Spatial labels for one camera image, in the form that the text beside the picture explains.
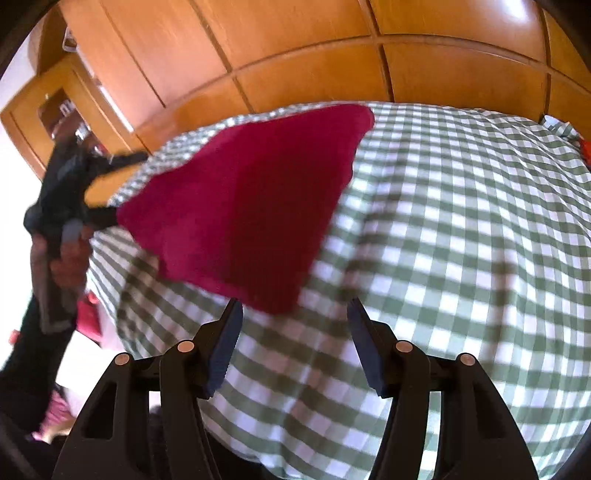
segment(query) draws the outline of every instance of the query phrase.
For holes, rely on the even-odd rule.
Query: black handle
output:
[[[57,235],[48,235],[47,255],[43,262],[44,271],[42,278],[44,285],[41,291],[35,292],[39,301],[41,314],[41,331],[46,335],[64,332],[76,321],[77,293],[74,291],[62,291],[57,286],[51,275],[50,263],[60,258],[61,238]]]

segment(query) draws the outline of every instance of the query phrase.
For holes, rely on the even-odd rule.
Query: red towel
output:
[[[239,125],[118,210],[160,275],[271,314],[293,309],[374,116],[336,105]]]

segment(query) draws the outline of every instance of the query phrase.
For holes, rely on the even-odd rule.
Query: wooden cabinet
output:
[[[39,178],[45,173],[54,146],[52,126],[48,124],[51,121],[42,118],[51,102],[58,103],[58,111],[75,109],[108,153],[143,149],[137,136],[127,131],[102,96],[78,56],[69,54],[33,78],[0,113],[8,135]],[[132,171],[127,169],[99,179],[89,189],[87,202],[105,204]]]

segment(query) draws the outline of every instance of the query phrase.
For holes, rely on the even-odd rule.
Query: green and white checkered fabric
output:
[[[112,203],[226,127],[323,105],[181,135]],[[204,422],[278,476],[367,478],[390,402],[369,389],[350,337],[346,302],[358,296],[371,318],[424,352],[476,355],[549,478],[591,419],[591,174],[576,133],[483,110],[367,105],[375,127],[297,310],[273,318],[245,309],[226,381],[201,403]],[[226,304],[155,278],[157,259],[122,229],[98,233],[93,246],[90,283],[136,357],[192,337]],[[430,408],[421,479],[435,465],[439,395]]]

